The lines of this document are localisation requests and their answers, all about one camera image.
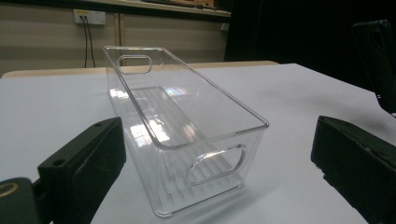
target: handle cutout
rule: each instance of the handle cutout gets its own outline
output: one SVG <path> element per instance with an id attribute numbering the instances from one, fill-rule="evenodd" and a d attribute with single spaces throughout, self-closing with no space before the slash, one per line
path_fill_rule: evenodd
<path id="1" fill-rule="evenodd" d="M 124 55 L 117 60 L 117 69 L 123 75 L 142 75 L 151 71 L 152 60 L 146 55 Z"/>
<path id="2" fill-rule="evenodd" d="M 244 145 L 237 145 L 197 157 L 187 174 L 187 186 L 196 187 L 236 173 L 244 164 L 245 149 Z"/>

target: transparent container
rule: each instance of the transparent container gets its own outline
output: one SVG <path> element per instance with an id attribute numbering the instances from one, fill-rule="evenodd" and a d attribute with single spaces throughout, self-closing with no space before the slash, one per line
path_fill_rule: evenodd
<path id="1" fill-rule="evenodd" d="M 156 215 L 244 185 L 266 119 L 166 49 L 104 51 L 108 93 Z"/>

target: white table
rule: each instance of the white table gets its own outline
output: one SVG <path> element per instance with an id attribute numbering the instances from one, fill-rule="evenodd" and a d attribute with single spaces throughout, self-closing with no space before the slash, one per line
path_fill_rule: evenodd
<path id="1" fill-rule="evenodd" d="M 319 115 L 396 145 L 396 119 L 372 92 L 297 64 L 199 71 L 270 121 L 246 185 L 179 216 L 151 212 L 128 154 L 92 223 L 366 223 L 310 160 Z M 0 79 L 0 180 L 36 167 L 95 122 L 115 117 L 104 74 Z"/>

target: beige wall panel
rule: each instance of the beige wall panel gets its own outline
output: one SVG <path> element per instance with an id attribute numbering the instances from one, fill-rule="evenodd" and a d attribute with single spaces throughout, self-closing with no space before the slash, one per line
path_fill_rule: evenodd
<path id="1" fill-rule="evenodd" d="M 122 20 L 123 46 L 165 48 L 186 63 L 224 60 L 227 33 L 219 22 L 134 15 L 123 15 Z"/>
<path id="2" fill-rule="evenodd" d="M 105 65 L 102 47 L 117 43 L 114 17 L 107 13 L 106 26 L 91 25 L 97 66 Z M 92 67 L 90 51 L 88 56 Z M 84 60 L 84 27 L 75 24 L 73 9 L 0 5 L 0 76 L 15 70 L 79 68 Z"/>

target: electrical socket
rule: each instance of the electrical socket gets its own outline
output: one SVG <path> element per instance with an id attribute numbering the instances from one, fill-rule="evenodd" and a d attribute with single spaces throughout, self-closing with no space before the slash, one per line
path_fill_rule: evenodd
<path id="1" fill-rule="evenodd" d="M 87 18 L 88 24 L 106 25 L 106 13 L 101 11 L 89 11 L 83 9 L 74 9 L 75 22 L 82 24 L 81 17 Z"/>

